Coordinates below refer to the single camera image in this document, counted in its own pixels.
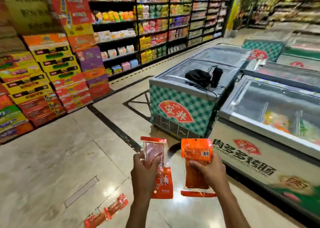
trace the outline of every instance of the red fan-shaped logo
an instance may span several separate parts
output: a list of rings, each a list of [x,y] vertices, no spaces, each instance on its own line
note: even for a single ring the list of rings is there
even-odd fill
[[[267,58],[267,53],[263,50],[252,50],[250,56],[248,57],[249,60],[252,59],[258,59],[258,60],[263,60]]]
[[[178,123],[193,122],[193,118],[186,108],[175,101],[165,100],[158,106],[169,118],[176,118]]]
[[[298,61],[295,61],[295,62],[290,63],[290,66],[294,66],[294,67],[304,67],[303,63],[302,63],[302,62],[298,62]]]
[[[242,149],[245,149],[250,154],[261,155],[259,149],[249,141],[246,140],[233,140],[234,143]]]

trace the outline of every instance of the marble floor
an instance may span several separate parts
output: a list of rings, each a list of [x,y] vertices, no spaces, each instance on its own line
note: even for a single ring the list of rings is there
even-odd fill
[[[144,94],[149,78],[208,46],[222,42],[241,45],[255,32],[243,29],[235,39],[215,40],[117,80],[111,84],[114,94],[93,108],[118,128],[119,135],[125,133],[136,143],[140,143],[140,136],[164,137],[171,146],[178,141],[155,129],[148,122],[148,105],[137,103],[149,97]],[[90,214],[99,213],[121,193],[130,205],[130,171],[137,146],[119,135],[83,108],[0,146],[0,227],[83,228]],[[151,200],[147,227],[225,227],[216,198],[181,196],[185,165],[180,151],[170,164],[174,198]],[[89,189],[67,205],[65,202],[85,185],[90,185]],[[252,228],[304,227],[232,178],[230,186]],[[125,227],[129,211],[130,207],[125,207],[99,227]]]

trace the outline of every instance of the purple box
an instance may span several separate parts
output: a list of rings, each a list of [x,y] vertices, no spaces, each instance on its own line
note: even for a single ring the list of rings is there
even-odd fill
[[[89,86],[92,86],[92,85],[94,85],[94,84],[97,84],[97,83],[100,83],[100,82],[103,82],[103,81],[107,80],[108,77],[109,77],[108,74],[103,74],[102,76],[95,77],[95,78],[92,78],[92,79],[90,79],[90,80],[87,80],[87,84],[88,84]]]
[[[103,66],[99,47],[91,47],[84,51],[76,52],[82,71],[88,71]]]

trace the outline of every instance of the person's right hand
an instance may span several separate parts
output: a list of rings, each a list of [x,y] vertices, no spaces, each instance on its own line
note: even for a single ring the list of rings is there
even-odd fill
[[[190,161],[190,166],[203,174],[207,184],[216,193],[229,189],[226,166],[222,163],[221,158],[217,153],[213,153],[212,161],[207,166],[203,166],[196,161]]]

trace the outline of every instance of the forearm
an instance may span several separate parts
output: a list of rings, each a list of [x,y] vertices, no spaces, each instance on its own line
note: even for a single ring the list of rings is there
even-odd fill
[[[217,197],[222,208],[226,228],[250,228],[236,197],[229,187],[218,192]]]
[[[149,203],[150,199],[137,199],[133,201],[126,228],[146,227],[146,215],[148,213]]]

